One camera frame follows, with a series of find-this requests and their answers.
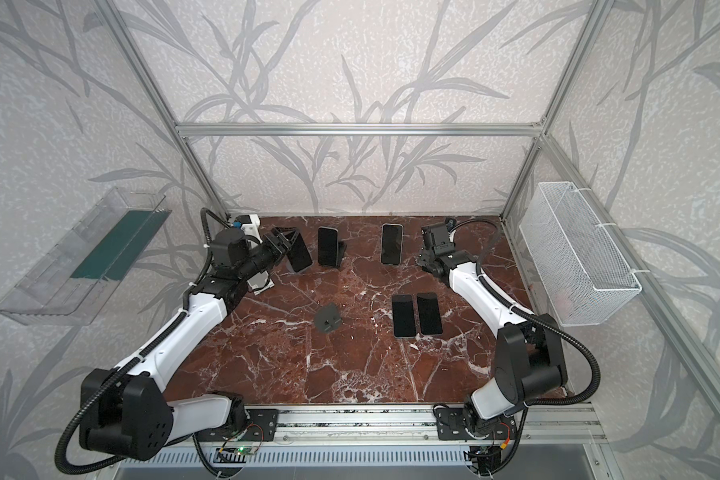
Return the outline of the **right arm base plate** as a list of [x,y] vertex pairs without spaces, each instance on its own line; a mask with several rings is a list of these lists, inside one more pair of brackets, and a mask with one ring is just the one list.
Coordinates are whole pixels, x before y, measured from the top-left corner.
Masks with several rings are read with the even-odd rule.
[[500,415],[491,420],[479,417],[462,405],[435,404],[432,407],[439,440],[489,440],[508,442],[516,437],[513,418]]

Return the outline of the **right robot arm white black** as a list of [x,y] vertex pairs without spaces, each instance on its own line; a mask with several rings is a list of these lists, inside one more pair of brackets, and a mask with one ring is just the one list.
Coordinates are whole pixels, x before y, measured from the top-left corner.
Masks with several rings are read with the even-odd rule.
[[496,338],[492,378],[464,402],[465,421],[475,430],[530,406],[562,387],[568,375],[554,320],[530,321],[534,312],[488,276],[480,257],[456,246],[455,230],[448,222],[424,226],[416,263],[466,300]]

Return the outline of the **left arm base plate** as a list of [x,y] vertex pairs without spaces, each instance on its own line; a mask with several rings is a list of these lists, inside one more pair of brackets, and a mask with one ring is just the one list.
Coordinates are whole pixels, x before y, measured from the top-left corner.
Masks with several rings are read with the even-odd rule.
[[219,427],[200,431],[200,442],[273,442],[277,430],[279,410],[276,408],[247,408],[248,423],[239,429]]

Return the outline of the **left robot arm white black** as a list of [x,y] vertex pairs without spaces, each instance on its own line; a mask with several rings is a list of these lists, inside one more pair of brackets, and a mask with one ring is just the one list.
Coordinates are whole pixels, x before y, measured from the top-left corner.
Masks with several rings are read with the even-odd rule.
[[244,431],[248,416],[237,394],[168,401],[163,393],[195,347],[240,304],[250,280],[295,257],[300,240],[299,230],[288,227],[274,228],[261,239],[240,227],[220,231],[207,244],[204,268],[177,314],[129,358],[84,379],[80,409],[56,448],[58,468],[76,469],[66,457],[73,437],[81,448],[107,454],[92,466],[100,469],[126,458],[148,460],[169,443],[200,431]]

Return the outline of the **phone pink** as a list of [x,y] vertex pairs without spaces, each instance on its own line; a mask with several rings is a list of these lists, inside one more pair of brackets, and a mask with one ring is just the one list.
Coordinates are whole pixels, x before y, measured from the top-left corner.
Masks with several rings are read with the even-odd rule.
[[420,333],[427,336],[438,336],[443,333],[442,319],[438,296],[434,292],[416,295],[419,315]]

